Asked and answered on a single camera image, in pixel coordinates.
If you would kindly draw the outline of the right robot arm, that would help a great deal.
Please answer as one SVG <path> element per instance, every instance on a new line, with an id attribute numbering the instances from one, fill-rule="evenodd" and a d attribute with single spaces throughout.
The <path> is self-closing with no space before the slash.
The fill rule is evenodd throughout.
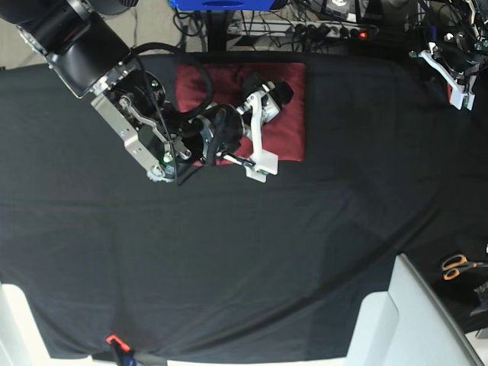
<path id="1" fill-rule="evenodd" d="M 278 156 L 264 148 L 262 129 L 291 101 L 286 82 L 252 77 L 241 105 L 216 104 L 208 71 L 188 56 L 203 79 L 205 96 L 197 107 L 182 112 L 140 59 L 150 50 L 178 54 L 180 49 L 158 42 L 129 47 L 94 2 L 3 1 L 1 17 L 74 96 L 93 94 L 92 107 L 150 180 L 182 184 L 221 160 L 242 166 L 256 181 L 277 174 Z"/>

